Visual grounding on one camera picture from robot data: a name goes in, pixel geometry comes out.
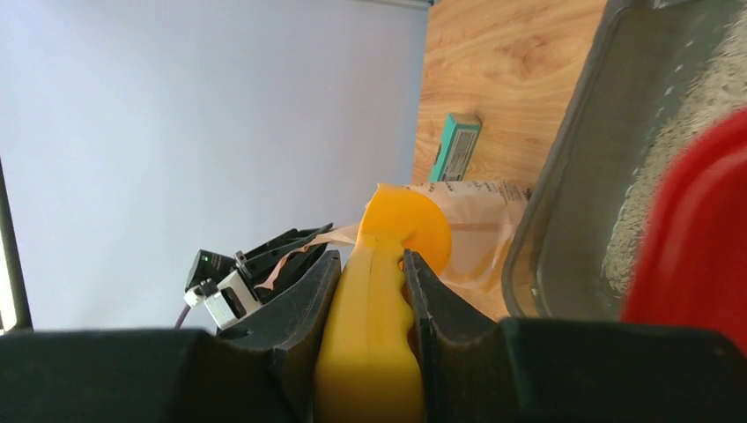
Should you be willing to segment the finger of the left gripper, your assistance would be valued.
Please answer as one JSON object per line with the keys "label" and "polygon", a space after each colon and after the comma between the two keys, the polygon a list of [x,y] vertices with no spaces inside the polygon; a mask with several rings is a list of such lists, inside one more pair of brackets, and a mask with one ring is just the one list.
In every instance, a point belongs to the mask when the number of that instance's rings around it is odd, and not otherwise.
{"label": "finger of the left gripper", "polygon": [[303,247],[291,250],[282,256],[270,270],[268,277],[253,289],[262,304],[267,304],[279,294],[294,286],[323,255],[327,243],[309,243]]}
{"label": "finger of the left gripper", "polygon": [[308,229],[292,228],[249,252],[236,252],[239,263],[272,263],[276,262],[292,249],[309,243],[318,234],[327,233],[333,227],[332,223],[325,226]]}

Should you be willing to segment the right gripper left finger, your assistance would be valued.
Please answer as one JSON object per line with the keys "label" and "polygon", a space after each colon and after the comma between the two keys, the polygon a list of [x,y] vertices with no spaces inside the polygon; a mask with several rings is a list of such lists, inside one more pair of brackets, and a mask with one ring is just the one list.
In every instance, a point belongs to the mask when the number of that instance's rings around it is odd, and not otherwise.
{"label": "right gripper left finger", "polygon": [[309,422],[341,275],[324,253],[241,323],[204,330],[20,332],[1,338],[4,422]]}

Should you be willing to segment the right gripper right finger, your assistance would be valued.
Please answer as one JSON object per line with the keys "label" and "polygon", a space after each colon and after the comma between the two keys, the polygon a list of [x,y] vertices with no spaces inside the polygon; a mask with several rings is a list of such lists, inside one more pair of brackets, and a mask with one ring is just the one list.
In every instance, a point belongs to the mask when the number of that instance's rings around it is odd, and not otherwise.
{"label": "right gripper right finger", "polygon": [[721,334],[493,321],[403,257],[429,422],[743,422],[746,359]]}

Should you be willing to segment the yellow plastic scoop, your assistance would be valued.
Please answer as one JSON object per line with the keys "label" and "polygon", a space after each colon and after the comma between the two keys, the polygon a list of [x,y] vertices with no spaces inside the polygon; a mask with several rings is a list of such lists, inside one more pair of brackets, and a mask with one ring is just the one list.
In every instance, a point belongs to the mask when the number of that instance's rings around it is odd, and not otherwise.
{"label": "yellow plastic scoop", "polygon": [[337,283],[314,370],[316,422],[420,422],[424,388],[409,335],[403,256],[436,271],[449,260],[447,218],[429,197],[381,184],[359,223]]}

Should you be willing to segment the pink cat litter bag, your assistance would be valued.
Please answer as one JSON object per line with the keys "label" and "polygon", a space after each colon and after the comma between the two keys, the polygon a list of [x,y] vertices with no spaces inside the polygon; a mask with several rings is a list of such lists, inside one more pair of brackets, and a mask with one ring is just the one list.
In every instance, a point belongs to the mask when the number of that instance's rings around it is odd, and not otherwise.
{"label": "pink cat litter bag", "polygon": [[433,200],[444,213],[451,229],[452,252],[445,270],[454,286],[476,282],[484,273],[475,254],[486,258],[486,268],[500,268],[500,254],[511,241],[528,204],[525,193],[515,184],[488,182],[426,182],[408,189]]}

